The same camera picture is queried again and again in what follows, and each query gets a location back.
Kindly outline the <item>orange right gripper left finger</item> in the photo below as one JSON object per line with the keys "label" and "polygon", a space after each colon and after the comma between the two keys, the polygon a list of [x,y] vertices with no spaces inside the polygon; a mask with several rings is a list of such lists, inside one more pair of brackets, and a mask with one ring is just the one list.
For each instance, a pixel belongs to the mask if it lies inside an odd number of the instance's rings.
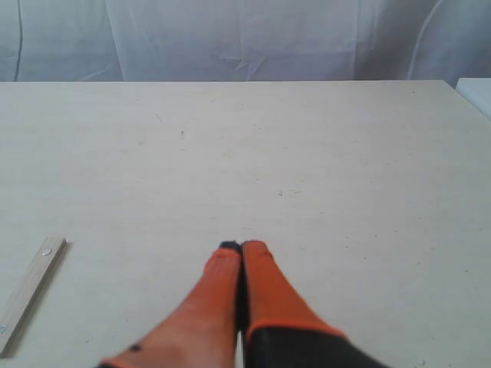
{"label": "orange right gripper left finger", "polygon": [[101,367],[234,367],[241,247],[225,241],[181,304],[145,337]]}

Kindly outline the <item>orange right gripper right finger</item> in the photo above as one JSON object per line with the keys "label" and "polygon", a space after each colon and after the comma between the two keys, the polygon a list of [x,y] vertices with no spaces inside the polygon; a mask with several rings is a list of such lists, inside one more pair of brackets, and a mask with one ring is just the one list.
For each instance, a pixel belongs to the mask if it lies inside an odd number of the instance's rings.
{"label": "orange right gripper right finger", "polygon": [[242,260],[249,312],[246,367],[385,366],[308,306],[264,242],[244,242]]}

